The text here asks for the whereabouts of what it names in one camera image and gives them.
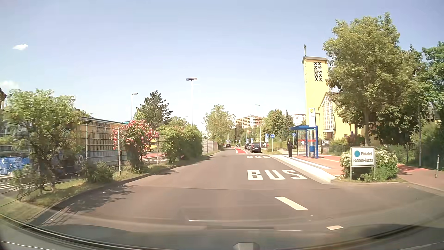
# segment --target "yellow church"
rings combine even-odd
[[[307,125],[317,125],[319,139],[332,140],[350,134],[363,134],[363,130],[342,122],[335,112],[335,104],[327,93],[333,91],[327,86],[328,59],[304,56],[305,108]]]

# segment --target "asphalt road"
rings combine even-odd
[[[80,195],[42,226],[116,242],[124,241],[125,234],[114,230],[145,234],[208,229],[310,232],[314,235],[305,240],[322,236],[327,241],[333,232],[341,239],[365,237],[351,228],[430,220],[443,206],[442,194],[410,184],[321,184],[274,157],[228,148],[193,165]],[[366,229],[365,234],[381,230]]]

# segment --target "cloud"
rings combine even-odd
[[[8,94],[11,89],[19,89],[19,85],[13,81],[3,81],[0,82],[0,88],[5,94]]]
[[[27,47],[28,47],[27,44],[18,44],[18,45],[16,45],[16,46],[12,47],[12,49],[24,50],[24,49],[26,49]]]

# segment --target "person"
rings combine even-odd
[[[287,141],[288,157],[293,157],[293,143],[288,139]]]

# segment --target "black car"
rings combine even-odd
[[[259,144],[251,144],[250,152],[262,153],[261,146]]]

